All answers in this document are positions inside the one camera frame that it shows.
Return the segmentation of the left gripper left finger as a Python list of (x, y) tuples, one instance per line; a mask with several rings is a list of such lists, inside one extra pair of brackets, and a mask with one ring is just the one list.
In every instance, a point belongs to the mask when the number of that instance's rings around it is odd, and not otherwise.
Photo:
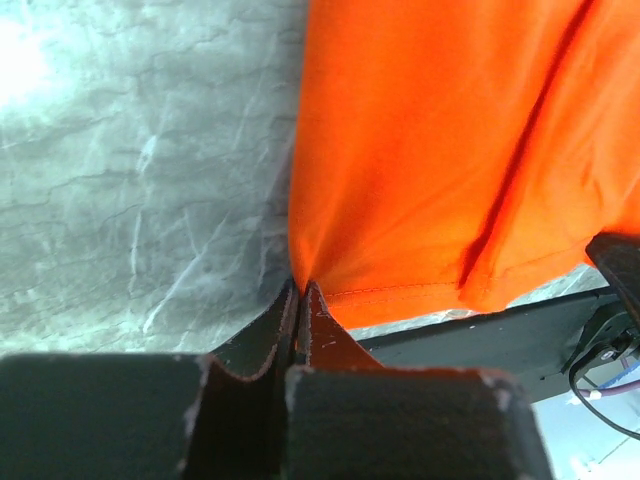
[(1, 360), (5, 479), (270, 479), (299, 296), (286, 282), (201, 354), (30, 353)]

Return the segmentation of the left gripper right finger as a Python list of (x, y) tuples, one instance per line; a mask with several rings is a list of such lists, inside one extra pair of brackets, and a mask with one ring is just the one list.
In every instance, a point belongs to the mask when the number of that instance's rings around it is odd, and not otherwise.
[(549, 479), (532, 408), (508, 374), (394, 368), (303, 297), (285, 380), (287, 479)]

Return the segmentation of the orange t-shirt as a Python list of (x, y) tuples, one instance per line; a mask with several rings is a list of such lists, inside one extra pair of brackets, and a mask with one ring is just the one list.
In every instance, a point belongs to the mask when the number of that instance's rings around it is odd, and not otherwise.
[(497, 312), (639, 233), (635, 1), (313, 1), (289, 201), (346, 328)]

